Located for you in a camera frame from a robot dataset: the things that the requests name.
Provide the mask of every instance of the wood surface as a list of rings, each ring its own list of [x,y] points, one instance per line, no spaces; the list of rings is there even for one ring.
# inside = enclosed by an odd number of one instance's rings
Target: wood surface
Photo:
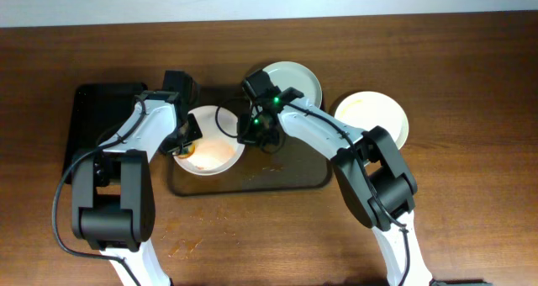
[[[355,91],[402,105],[415,226],[436,278],[538,285],[536,12],[0,29],[0,284],[119,284],[110,264],[62,252],[50,228],[78,85],[157,89],[166,69],[225,85],[274,61],[310,68],[329,107]],[[150,165],[152,239],[175,285],[384,279],[376,240],[334,179],[312,191],[179,198],[165,162]],[[70,200],[67,186],[61,234],[87,250],[71,233]]]

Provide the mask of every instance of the plate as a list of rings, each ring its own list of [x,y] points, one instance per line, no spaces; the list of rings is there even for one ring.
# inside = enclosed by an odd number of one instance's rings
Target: plate
[[[208,105],[189,111],[190,114],[194,114],[203,137],[193,142],[194,152],[190,157],[174,156],[174,160],[190,173],[212,176],[224,172],[239,160],[245,149],[237,139],[228,137],[217,128],[216,110],[216,106]],[[220,109],[219,124],[227,133],[231,135],[237,133],[237,117],[228,109]]]
[[[409,122],[404,109],[382,93],[352,94],[338,105],[335,118],[364,130],[371,130],[379,125],[388,131],[398,149],[404,146],[409,135]]]
[[[269,74],[271,82],[278,86],[281,91],[286,88],[293,87],[309,99],[309,101],[317,106],[321,106],[321,85],[318,78],[305,66],[295,62],[282,61],[273,63],[263,69]]]

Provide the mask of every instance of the white wall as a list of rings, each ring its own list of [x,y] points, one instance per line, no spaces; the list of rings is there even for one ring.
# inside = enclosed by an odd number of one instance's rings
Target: white wall
[[[538,0],[0,0],[0,27],[538,9]]]

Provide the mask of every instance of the table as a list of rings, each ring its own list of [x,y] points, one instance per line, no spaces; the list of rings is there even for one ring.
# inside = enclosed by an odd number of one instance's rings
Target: table
[[[296,61],[326,104],[355,91],[397,100],[419,183],[416,230],[441,280],[538,284],[538,13],[457,13],[0,29],[0,284],[117,285],[107,262],[53,240],[72,96],[85,82],[161,85],[183,69],[203,85]],[[153,243],[176,285],[370,283],[385,265],[335,180],[320,190],[179,198],[165,158],[150,165]],[[60,232],[70,230],[71,189]]]

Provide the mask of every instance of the brown tabletop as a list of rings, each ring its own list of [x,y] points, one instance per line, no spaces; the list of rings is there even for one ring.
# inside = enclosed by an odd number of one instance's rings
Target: brown tabletop
[[[436,278],[538,284],[536,12],[1,29],[0,284],[119,284],[109,263],[62,252],[50,228],[79,84],[157,89],[166,69],[183,69],[229,85],[274,61],[310,68],[328,107],[377,91],[405,109],[417,237]],[[311,191],[179,198],[165,162],[150,165],[152,239],[175,285],[383,280],[377,242],[334,179]],[[87,250],[71,233],[70,200],[66,187],[60,232]]]

